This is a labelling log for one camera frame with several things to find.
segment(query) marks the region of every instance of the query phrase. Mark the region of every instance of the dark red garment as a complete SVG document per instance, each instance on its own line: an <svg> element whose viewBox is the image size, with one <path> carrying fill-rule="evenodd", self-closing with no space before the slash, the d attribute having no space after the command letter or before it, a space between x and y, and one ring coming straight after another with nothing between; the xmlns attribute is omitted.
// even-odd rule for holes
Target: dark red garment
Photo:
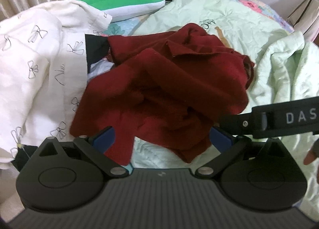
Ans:
<svg viewBox="0 0 319 229"><path fill-rule="evenodd" d="M113 126L115 143L105 155L120 165L130 162L134 136L189 163L211 145L214 122L248 104L254 64L196 24L108 41L119 66L88 84L70 133Z"/></svg>

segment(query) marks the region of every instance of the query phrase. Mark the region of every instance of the white shirt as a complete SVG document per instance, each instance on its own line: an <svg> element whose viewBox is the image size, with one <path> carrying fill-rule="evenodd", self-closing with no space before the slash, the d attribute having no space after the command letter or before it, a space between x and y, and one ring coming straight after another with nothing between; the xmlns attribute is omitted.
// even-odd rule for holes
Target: white shirt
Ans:
<svg viewBox="0 0 319 229"><path fill-rule="evenodd" d="M111 20L82 1L62 0L0 22L0 168L20 144L73 139L69 127L87 85L85 34L103 32Z"/></svg>

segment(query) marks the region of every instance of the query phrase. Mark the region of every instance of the silver screw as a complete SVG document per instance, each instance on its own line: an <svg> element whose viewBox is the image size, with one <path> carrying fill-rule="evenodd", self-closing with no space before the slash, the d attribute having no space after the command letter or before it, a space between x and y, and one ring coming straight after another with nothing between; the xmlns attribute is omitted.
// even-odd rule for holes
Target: silver screw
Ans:
<svg viewBox="0 0 319 229"><path fill-rule="evenodd" d="M211 167L200 167L197 171L201 175L211 175L214 173L214 170Z"/></svg>
<svg viewBox="0 0 319 229"><path fill-rule="evenodd" d="M123 168L123 167L114 167L114 168L111 169L110 172L111 172L113 175L121 176L121 175L125 174L126 169Z"/></svg>

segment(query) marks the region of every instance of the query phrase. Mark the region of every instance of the green pillow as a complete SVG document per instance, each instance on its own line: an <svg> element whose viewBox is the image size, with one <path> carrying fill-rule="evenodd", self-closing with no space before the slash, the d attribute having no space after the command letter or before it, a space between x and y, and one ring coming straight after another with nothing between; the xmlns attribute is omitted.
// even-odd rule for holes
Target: green pillow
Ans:
<svg viewBox="0 0 319 229"><path fill-rule="evenodd" d="M122 21L159 10L165 0L81 0L111 15L112 22Z"/></svg>

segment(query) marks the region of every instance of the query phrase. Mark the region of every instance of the bow print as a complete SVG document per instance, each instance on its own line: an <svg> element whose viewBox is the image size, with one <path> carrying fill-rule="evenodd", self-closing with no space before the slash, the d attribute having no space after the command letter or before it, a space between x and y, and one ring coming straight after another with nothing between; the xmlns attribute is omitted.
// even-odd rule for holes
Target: bow print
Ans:
<svg viewBox="0 0 319 229"><path fill-rule="evenodd" d="M29 79L34 79L35 78L35 73L39 72L38 65L35 65L33 61L28 61L28 66L29 66Z"/></svg>
<svg viewBox="0 0 319 229"><path fill-rule="evenodd" d="M103 34L101 31L96 31L96 30L93 30L93 33L98 36L101 36Z"/></svg>
<svg viewBox="0 0 319 229"><path fill-rule="evenodd" d="M24 147L23 147L23 144L21 144L21 137L22 137L22 134L21 134L21 127L17 126L15 128L15 130L12 130L11 131L11 135L14 139L14 141L16 142L17 146L16 147L13 147L10 149L10 153L12 155L13 158L15 158L15 156L17 155L19 149L22 149L26 155L28 156L28 158L30 159L30 156L28 155L28 153L25 151Z"/></svg>
<svg viewBox="0 0 319 229"><path fill-rule="evenodd" d="M40 36L43 39L46 35L47 35L46 30L41 30L37 25L35 25L31 32L31 36L28 39L28 42L35 42L38 36Z"/></svg>
<svg viewBox="0 0 319 229"><path fill-rule="evenodd" d="M0 48L2 51L7 51L11 48L11 41L9 39L9 36L4 35L4 41L0 43Z"/></svg>
<svg viewBox="0 0 319 229"><path fill-rule="evenodd" d="M83 45L83 42L75 42L73 48L71 47L71 45L68 44L68 46L70 47L70 49L68 49L68 52L73 52L79 55L83 55L84 53L84 49L80 49L80 47Z"/></svg>
<svg viewBox="0 0 319 229"><path fill-rule="evenodd" d="M77 99L76 97L74 97L74 98L71 100L71 103L72 103L72 105L75 105L75 106L72 108L72 110L73 110L74 112L76 112L77 109L78 109L78 106L79 106L80 102L78 101L78 99Z"/></svg>
<svg viewBox="0 0 319 229"><path fill-rule="evenodd" d="M64 132L65 128L66 128L66 123L65 122L61 122L59 124L59 126L57 127L57 129L52 130L50 132L50 135L54 136L54 137L57 137L60 140L62 140L66 136L66 133Z"/></svg>
<svg viewBox="0 0 319 229"><path fill-rule="evenodd" d="M64 64L62 64L62 66L60 66L60 70L54 70L55 72L58 72L57 75L54 76L55 80L60 83L61 85L64 86L64 84L62 82L59 81L59 76L64 75Z"/></svg>

